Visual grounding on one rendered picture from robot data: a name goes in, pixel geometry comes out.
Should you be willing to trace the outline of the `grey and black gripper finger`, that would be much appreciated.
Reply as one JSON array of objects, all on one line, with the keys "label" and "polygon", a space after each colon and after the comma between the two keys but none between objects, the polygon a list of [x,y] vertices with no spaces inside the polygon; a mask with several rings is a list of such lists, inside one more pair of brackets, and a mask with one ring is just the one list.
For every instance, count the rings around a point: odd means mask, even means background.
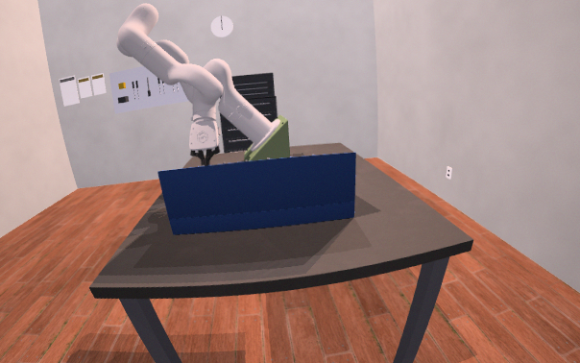
[{"label": "grey and black gripper finger", "polygon": [[202,150],[198,150],[199,153],[195,153],[195,151],[190,152],[190,155],[192,157],[198,157],[201,160],[201,166],[205,165],[205,156],[204,156],[204,151]]},{"label": "grey and black gripper finger", "polygon": [[213,155],[218,153],[220,153],[219,146],[217,146],[214,151],[212,151],[212,149],[207,149],[205,155],[205,166],[210,165],[210,159],[213,157]]}]

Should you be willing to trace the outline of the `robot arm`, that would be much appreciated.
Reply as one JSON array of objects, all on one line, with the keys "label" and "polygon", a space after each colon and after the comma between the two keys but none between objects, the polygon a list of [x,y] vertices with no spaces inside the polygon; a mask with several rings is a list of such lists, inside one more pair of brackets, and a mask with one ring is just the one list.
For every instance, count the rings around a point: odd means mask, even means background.
[{"label": "robot arm", "polygon": [[157,20],[158,12],[154,6],[137,6],[118,31],[118,50],[135,58],[167,85],[180,82],[185,96],[193,104],[193,122],[201,119],[216,121],[215,106],[222,95],[219,112],[253,142],[252,152],[260,147],[280,121],[277,119],[277,124],[273,125],[235,90],[230,67],[223,60],[211,60],[202,68],[189,64],[187,55],[173,42],[153,42],[148,38]]}]

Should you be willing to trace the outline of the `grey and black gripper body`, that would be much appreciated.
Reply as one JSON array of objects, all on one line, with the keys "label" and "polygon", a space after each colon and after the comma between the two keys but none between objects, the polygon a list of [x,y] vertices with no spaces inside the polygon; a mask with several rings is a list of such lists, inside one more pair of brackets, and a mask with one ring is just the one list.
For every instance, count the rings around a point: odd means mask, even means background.
[{"label": "grey and black gripper body", "polygon": [[[195,153],[202,149],[212,149],[219,145],[217,124],[210,119],[201,119],[191,125],[189,148]],[[212,148],[214,147],[214,148]],[[219,145],[220,147],[220,145]],[[206,150],[202,150],[206,152]]]}]

